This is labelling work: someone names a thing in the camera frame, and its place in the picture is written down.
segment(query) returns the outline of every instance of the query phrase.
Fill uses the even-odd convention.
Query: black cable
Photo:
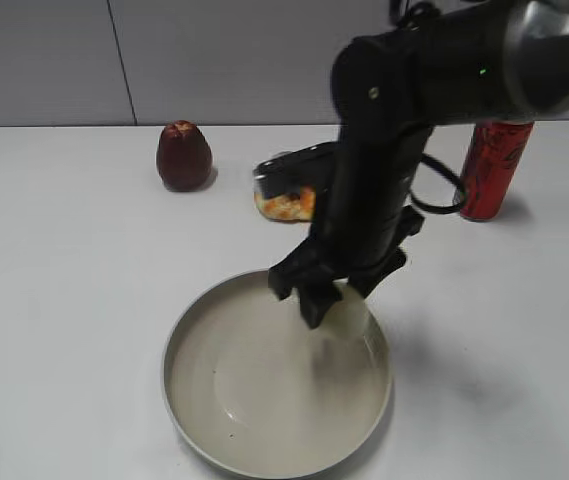
[[[459,212],[462,208],[464,208],[464,205],[466,204],[466,187],[464,186],[464,182],[462,182],[462,179],[457,175],[455,175],[455,173],[453,173],[453,171],[449,169],[446,165],[444,165],[442,162],[436,160],[430,155],[427,155],[426,153],[422,154],[421,163],[429,167],[431,170],[434,170],[436,173],[439,173],[442,177],[444,177],[451,184],[453,184],[453,186],[457,188],[459,195],[456,196],[455,199],[458,201],[453,205],[446,205],[446,206],[431,205],[417,198],[417,196],[415,196],[413,190],[411,189],[410,194],[411,194],[411,201],[413,202],[413,204],[417,208],[426,213],[434,213],[436,215],[447,215],[449,213],[456,213]]]

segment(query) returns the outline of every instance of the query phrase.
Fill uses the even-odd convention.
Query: bowl
[[[309,330],[266,271],[227,280],[182,315],[163,357],[164,400],[190,446],[234,474],[306,477],[354,453],[384,414],[388,342],[359,294]]]

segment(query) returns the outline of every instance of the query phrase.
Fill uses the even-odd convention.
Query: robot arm
[[[492,0],[444,16],[421,3],[409,13],[400,28],[340,53],[331,74],[339,138],[319,163],[290,162],[298,178],[312,173],[316,210],[308,237],[269,270],[269,286],[280,299],[297,290],[310,328],[340,300],[334,280],[366,297],[404,265],[399,245],[423,222],[404,203],[436,125],[569,109],[569,0]],[[266,197],[290,173],[277,170],[256,177]]]

